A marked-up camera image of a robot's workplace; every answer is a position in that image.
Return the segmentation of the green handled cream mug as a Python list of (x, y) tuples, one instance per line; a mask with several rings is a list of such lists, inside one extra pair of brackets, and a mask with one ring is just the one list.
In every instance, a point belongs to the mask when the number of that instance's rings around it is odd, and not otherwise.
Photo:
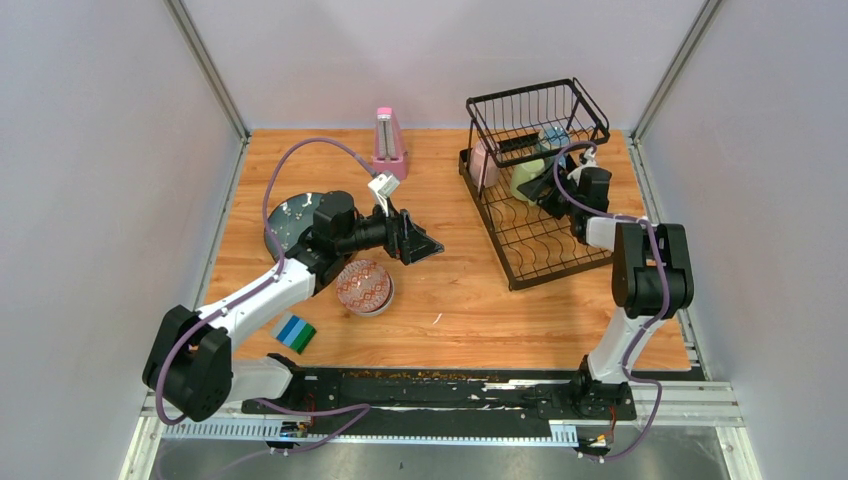
[(510, 179), (510, 193), (512, 196), (518, 201), (523, 201), (528, 205), (533, 205), (534, 202), (522, 194), (518, 187), (536, 179), (545, 171), (545, 168), (546, 165), (544, 159), (535, 159), (516, 165)]

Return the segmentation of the blue mug yellow inside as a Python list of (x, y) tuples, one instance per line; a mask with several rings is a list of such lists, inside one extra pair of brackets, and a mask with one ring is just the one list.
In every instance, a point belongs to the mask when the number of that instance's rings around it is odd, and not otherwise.
[(546, 153), (543, 158), (545, 167), (549, 167), (555, 160), (557, 153), (571, 143), (569, 133), (558, 126), (546, 127), (538, 132), (536, 152)]

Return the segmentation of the black wire dish rack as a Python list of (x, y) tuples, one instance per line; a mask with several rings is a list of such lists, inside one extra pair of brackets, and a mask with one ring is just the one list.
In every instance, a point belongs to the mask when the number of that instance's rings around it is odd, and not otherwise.
[(610, 138), (609, 121), (576, 78), (470, 97), (459, 173), (512, 291), (611, 263), (576, 238), (561, 187), (587, 148)]

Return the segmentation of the pink mug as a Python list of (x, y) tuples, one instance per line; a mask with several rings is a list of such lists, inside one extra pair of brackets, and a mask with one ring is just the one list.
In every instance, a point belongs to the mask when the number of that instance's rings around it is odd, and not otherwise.
[(482, 140), (478, 140), (469, 154), (468, 171), (472, 184), (477, 189), (496, 185), (499, 181), (499, 168), (488, 154)]

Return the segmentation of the pink metronome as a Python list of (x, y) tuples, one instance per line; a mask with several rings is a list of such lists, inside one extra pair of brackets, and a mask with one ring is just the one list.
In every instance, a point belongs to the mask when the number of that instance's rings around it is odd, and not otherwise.
[(380, 107), (376, 111), (372, 166), (379, 173), (391, 173), (399, 181), (408, 176), (408, 150), (398, 119), (390, 107)]

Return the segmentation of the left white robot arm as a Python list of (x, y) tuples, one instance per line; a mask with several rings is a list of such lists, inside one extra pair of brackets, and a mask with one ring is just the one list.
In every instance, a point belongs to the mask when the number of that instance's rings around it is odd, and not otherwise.
[(234, 351), (331, 285), (359, 251), (382, 248), (410, 265), (444, 250), (407, 210), (376, 205), (363, 215), (344, 191), (300, 194), (276, 210), (295, 231), (288, 246), (267, 233), (278, 254), (273, 267), (215, 303), (165, 313), (142, 373), (163, 423), (201, 422), (226, 403), (253, 399), (267, 399), (283, 413), (298, 411), (307, 389), (288, 364), (270, 356), (237, 362)]

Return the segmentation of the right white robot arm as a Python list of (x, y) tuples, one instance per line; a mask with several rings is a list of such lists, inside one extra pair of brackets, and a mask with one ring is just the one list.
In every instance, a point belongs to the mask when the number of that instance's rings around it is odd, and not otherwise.
[(539, 178), (518, 187), (553, 216), (567, 217), (580, 243), (612, 254), (616, 308), (570, 387), (573, 408), (589, 418), (627, 401), (635, 379), (632, 363), (665, 321), (689, 307), (694, 298), (685, 227), (610, 213), (611, 179), (611, 172), (597, 166), (567, 172), (553, 164)]

